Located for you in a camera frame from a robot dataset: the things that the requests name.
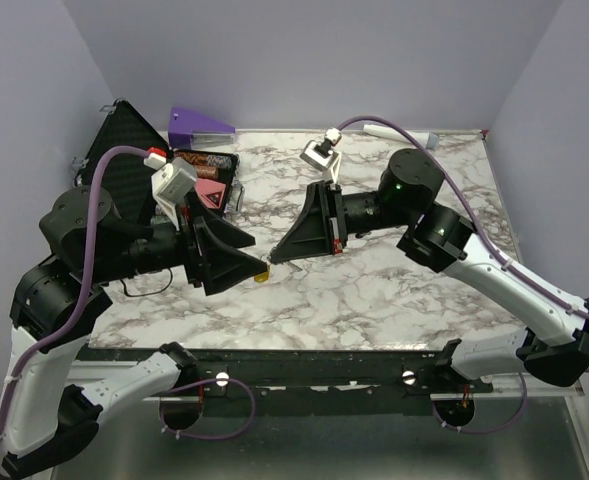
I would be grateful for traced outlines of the yellow plastic key tag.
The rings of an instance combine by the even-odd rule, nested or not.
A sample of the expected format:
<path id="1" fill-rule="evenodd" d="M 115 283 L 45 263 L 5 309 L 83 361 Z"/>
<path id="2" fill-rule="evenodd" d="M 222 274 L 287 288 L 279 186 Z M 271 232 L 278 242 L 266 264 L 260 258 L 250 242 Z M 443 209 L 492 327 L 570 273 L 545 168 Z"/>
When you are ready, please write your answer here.
<path id="1" fill-rule="evenodd" d="M 264 272 L 259 273 L 253 277 L 253 280 L 256 283 L 262 284 L 269 280 L 270 278 L 270 268 L 267 268 Z"/>

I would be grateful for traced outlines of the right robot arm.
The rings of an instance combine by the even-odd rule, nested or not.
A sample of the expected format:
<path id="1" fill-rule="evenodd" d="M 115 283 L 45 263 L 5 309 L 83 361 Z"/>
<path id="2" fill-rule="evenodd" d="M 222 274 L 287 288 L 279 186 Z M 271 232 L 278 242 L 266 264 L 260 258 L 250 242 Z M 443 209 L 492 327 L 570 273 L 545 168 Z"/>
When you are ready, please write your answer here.
<path id="1" fill-rule="evenodd" d="M 311 183 L 270 260 L 337 255 L 350 235 L 402 227 L 397 247 L 407 258 L 474 288 L 524 325 L 494 338 L 449 341 L 433 368 L 441 389 L 454 392 L 483 376 L 522 372 L 571 386 L 589 370 L 589 298 L 551 285 L 485 243 L 479 227 L 437 202 L 444 180 L 428 155 L 401 149 L 374 191 L 345 194 L 331 181 Z"/>

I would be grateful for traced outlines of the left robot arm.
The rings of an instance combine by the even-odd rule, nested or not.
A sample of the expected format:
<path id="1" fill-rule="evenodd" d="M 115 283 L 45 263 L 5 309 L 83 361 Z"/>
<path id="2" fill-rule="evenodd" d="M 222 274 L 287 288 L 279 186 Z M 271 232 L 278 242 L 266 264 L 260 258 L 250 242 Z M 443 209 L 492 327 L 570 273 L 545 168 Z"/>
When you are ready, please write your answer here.
<path id="1" fill-rule="evenodd" d="M 153 394 L 188 393 L 196 358 L 166 343 L 132 368 L 96 384 L 68 381 L 72 363 L 110 307 L 107 283 L 182 267 L 208 295 L 263 273 L 247 253 L 254 238 L 189 196 L 192 219 L 134 225 L 109 193 L 80 186 L 63 193 L 39 223 L 50 255 L 23 275 L 11 310 L 12 350 L 0 399 L 0 479 L 24 479 L 82 452 L 99 429 Z"/>

